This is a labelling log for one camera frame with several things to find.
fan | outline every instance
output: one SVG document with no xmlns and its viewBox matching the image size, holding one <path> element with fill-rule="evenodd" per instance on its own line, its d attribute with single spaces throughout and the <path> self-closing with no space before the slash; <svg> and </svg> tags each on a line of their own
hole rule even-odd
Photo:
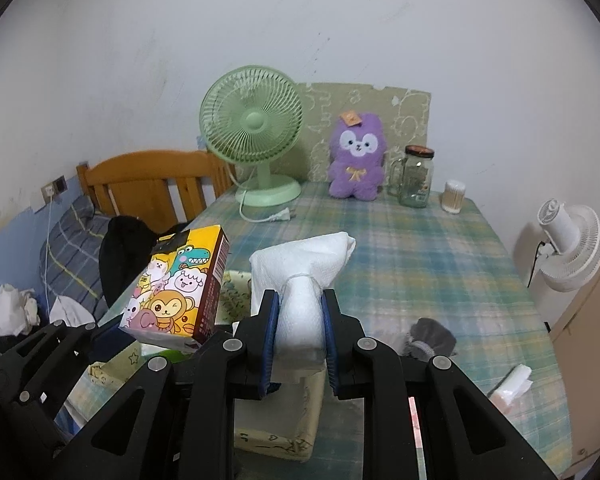
<svg viewBox="0 0 600 480">
<path fill-rule="evenodd" d="M 243 66 L 216 81 L 200 106 L 207 147 L 231 164 L 256 166 L 257 176 L 240 185 L 241 204 L 273 206 L 295 199 L 300 185 L 271 174 L 269 164 L 298 140 L 302 106 L 296 84 L 265 66 Z"/>
<path fill-rule="evenodd" d="M 600 220 L 585 205 L 565 206 L 555 198 L 538 211 L 551 253 L 540 264 L 547 285 L 569 292 L 585 285 L 600 268 Z"/>
</svg>

brown door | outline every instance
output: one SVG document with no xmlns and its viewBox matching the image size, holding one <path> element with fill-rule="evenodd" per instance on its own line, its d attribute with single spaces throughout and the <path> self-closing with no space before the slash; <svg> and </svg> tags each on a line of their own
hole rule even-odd
<svg viewBox="0 0 600 480">
<path fill-rule="evenodd" d="M 567 390 L 573 462 L 600 449 L 600 280 L 554 341 Z"/>
</svg>

tablecloth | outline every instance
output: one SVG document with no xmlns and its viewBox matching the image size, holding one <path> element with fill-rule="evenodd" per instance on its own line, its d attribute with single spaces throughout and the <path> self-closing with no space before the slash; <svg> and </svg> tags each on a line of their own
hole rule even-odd
<svg viewBox="0 0 600 480">
<path fill-rule="evenodd" d="M 245 208 L 263 218 L 279 210 Z M 488 393 L 517 364 L 533 369 L 531 390 L 508 418 L 556 474 L 571 463 L 571 429 L 564 385 L 546 329 L 500 239 L 471 200 L 449 215 L 432 194 L 424 209 L 405 208 L 382 192 L 374 202 L 337 200 L 325 183 L 307 183 L 289 222 L 251 224 L 238 215 L 234 194 L 218 198 L 192 227 L 219 223 L 231 241 L 228 269 L 250 270 L 249 256 L 282 242 L 346 231 L 356 249 L 334 283 L 341 310 L 367 335 L 394 346 L 421 317 L 438 320 L 458 340 L 453 361 Z M 123 294 L 101 322 L 122 311 Z M 69 398 L 86 419 L 110 391 L 83 376 Z M 311 460 L 304 464 L 243 453 L 244 480 L 362 477 L 360 400 L 325 394 Z"/>
</svg>

purple plush toy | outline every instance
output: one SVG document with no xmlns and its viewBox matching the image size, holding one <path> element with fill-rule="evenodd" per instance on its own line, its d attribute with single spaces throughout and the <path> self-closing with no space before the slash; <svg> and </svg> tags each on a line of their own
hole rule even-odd
<svg viewBox="0 0 600 480">
<path fill-rule="evenodd" d="M 327 175 L 331 181 L 329 194 L 335 198 L 353 195 L 359 200 L 374 200 L 384 180 L 386 140 L 380 117 L 360 114 L 360 119 L 362 124 L 356 126 L 347 126 L 339 119 L 331 134 L 333 162 Z"/>
</svg>

jar lid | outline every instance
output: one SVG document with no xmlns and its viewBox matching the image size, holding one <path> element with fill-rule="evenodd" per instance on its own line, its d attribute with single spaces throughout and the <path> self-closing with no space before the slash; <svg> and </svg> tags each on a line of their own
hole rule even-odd
<svg viewBox="0 0 600 480">
<path fill-rule="evenodd" d="M 427 148 L 426 146 L 420 146 L 418 144 L 409 144 L 405 149 L 404 153 L 407 155 L 415 155 L 421 158 L 433 158 L 436 154 L 434 150 L 431 148 Z"/>
</svg>

